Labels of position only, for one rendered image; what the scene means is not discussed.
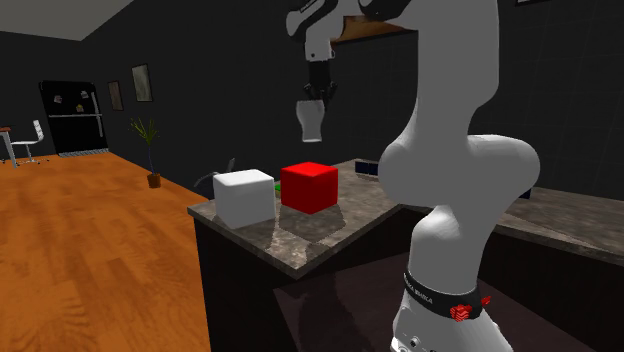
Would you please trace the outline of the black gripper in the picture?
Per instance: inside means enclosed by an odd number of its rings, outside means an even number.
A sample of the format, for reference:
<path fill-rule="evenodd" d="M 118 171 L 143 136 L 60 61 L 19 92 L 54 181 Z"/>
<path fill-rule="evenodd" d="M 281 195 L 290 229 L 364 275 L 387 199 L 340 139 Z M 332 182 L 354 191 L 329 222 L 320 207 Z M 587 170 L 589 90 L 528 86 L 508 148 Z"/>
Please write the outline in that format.
<path fill-rule="evenodd" d="M 315 94 L 321 94 L 324 107 L 328 108 L 337 87 L 337 83 L 331 78 L 329 60 L 308 63 L 308 83 L 303 86 L 308 100 L 314 100 Z"/>

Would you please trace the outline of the white cup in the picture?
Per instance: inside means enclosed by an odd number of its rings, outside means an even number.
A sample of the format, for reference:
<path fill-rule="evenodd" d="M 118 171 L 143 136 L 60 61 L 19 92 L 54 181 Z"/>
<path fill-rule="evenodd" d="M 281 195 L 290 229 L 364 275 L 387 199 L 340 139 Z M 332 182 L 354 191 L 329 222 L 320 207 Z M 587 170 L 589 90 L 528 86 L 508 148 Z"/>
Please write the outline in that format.
<path fill-rule="evenodd" d="M 296 116 L 302 130 L 302 141 L 314 143 L 322 141 L 322 122 L 325 105 L 322 100 L 302 100 L 296 103 Z"/>

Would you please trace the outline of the red cube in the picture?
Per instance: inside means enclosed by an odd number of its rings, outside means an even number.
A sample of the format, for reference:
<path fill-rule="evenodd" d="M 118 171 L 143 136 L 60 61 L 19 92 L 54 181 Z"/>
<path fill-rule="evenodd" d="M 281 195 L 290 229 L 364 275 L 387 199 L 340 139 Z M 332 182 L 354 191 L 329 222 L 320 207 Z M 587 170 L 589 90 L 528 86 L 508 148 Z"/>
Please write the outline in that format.
<path fill-rule="evenodd" d="M 306 214 L 315 214 L 338 201 L 338 169 L 303 162 L 280 170 L 281 203 Z"/>

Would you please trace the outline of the white cube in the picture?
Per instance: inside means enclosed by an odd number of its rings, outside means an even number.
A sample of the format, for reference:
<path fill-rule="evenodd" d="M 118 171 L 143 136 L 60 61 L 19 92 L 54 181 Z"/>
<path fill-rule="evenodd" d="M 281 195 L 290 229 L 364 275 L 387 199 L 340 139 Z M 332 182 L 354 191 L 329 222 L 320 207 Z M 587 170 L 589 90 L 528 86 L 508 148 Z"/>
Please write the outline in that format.
<path fill-rule="evenodd" d="M 258 169 L 213 177 L 216 214 L 231 229 L 276 217 L 274 178 Z"/>

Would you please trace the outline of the grey faucet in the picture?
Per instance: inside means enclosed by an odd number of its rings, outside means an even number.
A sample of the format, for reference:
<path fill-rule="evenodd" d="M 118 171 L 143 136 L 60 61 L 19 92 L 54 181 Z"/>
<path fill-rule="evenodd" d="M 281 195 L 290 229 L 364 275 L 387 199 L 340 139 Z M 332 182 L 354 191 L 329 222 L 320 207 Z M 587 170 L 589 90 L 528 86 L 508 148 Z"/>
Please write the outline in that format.
<path fill-rule="evenodd" d="M 235 165 L 235 158 L 232 158 L 228 161 L 228 165 L 225 169 L 225 173 L 229 173 L 233 171 L 234 165 Z M 214 171 L 211 172 L 209 174 L 206 174 L 202 177 L 200 177 L 195 183 L 194 183 L 194 187 L 195 188 L 200 188 L 200 187 L 207 187 L 209 184 L 212 183 L 212 180 L 215 176 L 219 175 L 218 171 Z"/>

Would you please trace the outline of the potted plant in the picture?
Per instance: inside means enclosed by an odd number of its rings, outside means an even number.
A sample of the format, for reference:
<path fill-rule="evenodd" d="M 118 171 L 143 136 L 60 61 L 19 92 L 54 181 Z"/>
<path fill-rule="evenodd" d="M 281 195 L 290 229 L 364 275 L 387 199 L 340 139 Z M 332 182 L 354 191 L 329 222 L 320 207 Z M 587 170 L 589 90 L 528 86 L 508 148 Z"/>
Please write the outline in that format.
<path fill-rule="evenodd" d="M 130 119 L 130 129 L 136 132 L 137 135 L 145 141 L 147 145 L 149 174 L 147 175 L 148 186 L 151 189 L 161 187 L 161 175 L 155 171 L 152 160 L 152 144 L 154 139 L 158 136 L 158 130 L 155 127 L 153 119 L 149 119 L 147 123 L 144 123 L 140 117 Z"/>

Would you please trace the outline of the dark robot stand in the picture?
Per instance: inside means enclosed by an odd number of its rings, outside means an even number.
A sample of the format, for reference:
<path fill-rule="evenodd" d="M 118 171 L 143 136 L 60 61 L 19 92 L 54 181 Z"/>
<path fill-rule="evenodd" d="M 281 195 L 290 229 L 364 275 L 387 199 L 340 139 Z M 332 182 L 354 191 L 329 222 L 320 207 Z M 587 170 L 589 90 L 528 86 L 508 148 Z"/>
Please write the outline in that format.
<path fill-rule="evenodd" d="M 298 351 L 389 352 L 407 259 L 404 253 L 276 289 Z M 596 352 L 493 286 L 478 285 L 514 352 Z"/>

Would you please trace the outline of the black fridge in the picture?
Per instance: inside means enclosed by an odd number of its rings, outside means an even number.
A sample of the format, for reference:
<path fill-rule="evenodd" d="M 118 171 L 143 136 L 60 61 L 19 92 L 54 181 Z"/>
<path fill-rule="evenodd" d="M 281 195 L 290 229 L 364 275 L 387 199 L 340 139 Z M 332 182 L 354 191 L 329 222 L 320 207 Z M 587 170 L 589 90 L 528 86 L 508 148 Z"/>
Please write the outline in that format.
<path fill-rule="evenodd" d="M 93 83 L 43 80 L 39 90 L 59 155 L 108 148 Z"/>

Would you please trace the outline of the white table with brown top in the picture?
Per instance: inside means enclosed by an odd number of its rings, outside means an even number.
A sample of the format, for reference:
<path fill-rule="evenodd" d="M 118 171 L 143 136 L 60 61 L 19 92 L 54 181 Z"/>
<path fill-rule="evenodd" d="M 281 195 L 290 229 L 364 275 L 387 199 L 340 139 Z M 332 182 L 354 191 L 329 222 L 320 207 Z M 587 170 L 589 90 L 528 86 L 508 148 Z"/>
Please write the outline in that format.
<path fill-rule="evenodd" d="M 10 127 L 0 127 L 0 137 L 2 138 L 2 140 L 4 141 L 6 150 L 8 152 L 9 158 L 11 160 L 11 163 L 13 165 L 14 168 L 18 167 L 18 163 L 16 161 L 16 157 L 15 157 L 15 153 L 13 150 L 13 146 L 11 144 L 11 139 L 10 139 L 10 133 L 11 128 Z"/>

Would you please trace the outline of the large wall picture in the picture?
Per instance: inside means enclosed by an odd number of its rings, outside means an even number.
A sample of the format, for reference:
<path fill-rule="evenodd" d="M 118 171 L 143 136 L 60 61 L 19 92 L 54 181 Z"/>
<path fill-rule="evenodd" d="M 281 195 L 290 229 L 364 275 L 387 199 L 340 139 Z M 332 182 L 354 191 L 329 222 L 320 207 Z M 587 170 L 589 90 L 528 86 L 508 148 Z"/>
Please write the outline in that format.
<path fill-rule="evenodd" d="M 147 64 L 135 66 L 131 69 L 138 102 L 151 102 L 152 92 Z"/>

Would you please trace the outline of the small wall picture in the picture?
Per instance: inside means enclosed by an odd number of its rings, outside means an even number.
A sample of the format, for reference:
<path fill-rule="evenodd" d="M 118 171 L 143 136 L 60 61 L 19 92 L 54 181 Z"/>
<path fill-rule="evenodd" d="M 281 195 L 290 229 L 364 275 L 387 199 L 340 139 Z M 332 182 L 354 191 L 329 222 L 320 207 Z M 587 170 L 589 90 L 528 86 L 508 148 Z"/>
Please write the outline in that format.
<path fill-rule="evenodd" d="M 108 83 L 108 89 L 111 99 L 112 109 L 114 111 L 123 111 L 123 100 L 118 81 L 111 81 Z"/>

